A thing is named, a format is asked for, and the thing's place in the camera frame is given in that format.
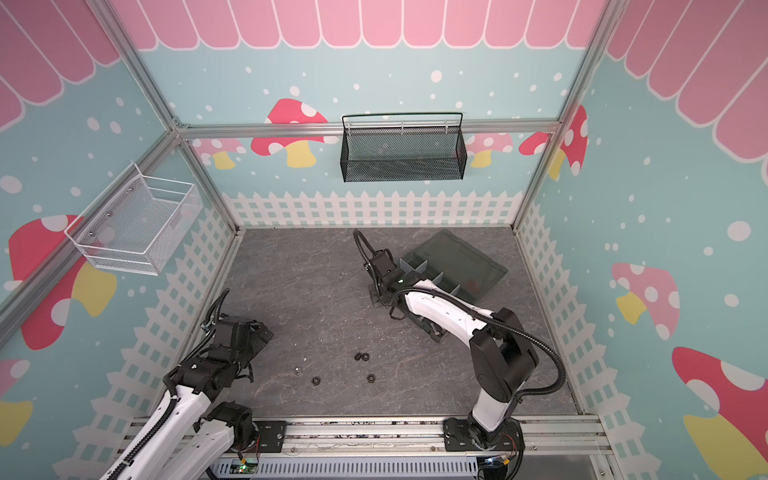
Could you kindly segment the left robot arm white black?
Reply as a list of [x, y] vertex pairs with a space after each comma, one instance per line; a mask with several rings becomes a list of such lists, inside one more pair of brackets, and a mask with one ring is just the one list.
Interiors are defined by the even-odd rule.
[[280, 449], [280, 423], [258, 425], [251, 408], [215, 403], [235, 381], [254, 381], [252, 361], [273, 338], [264, 323], [223, 313], [228, 293], [208, 308], [202, 340], [163, 377], [161, 402], [105, 479], [215, 479], [214, 464], [227, 452], [249, 472], [257, 462], [248, 453]]

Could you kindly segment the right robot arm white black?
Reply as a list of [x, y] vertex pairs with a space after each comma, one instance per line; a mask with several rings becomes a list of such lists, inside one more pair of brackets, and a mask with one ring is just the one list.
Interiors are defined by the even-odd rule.
[[388, 308], [393, 320], [410, 320], [435, 342], [451, 335], [469, 349], [479, 395], [466, 418], [445, 420], [446, 449], [522, 451], [522, 429], [512, 412], [526, 397], [559, 391], [566, 369], [513, 311], [476, 306], [506, 268], [448, 231], [401, 259], [374, 248], [360, 230], [353, 240], [372, 281], [373, 304]]

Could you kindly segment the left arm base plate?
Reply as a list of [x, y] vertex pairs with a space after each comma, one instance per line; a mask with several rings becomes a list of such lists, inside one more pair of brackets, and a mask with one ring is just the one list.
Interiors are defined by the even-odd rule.
[[243, 454], [281, 453], [286, 439], [288, 423], [277, 420], [254, 420], [252, 432], [244, 448], [238, 449]]

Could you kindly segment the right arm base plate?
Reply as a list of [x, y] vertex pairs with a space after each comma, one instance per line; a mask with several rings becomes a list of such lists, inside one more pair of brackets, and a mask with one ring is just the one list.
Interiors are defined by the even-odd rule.
[[521, 424], [506, 418], [492, 431], [486, 431], [472, 417], [449, 417], [443, 421], [444, 447], [448, 452], [522, 452], [525, 443]]

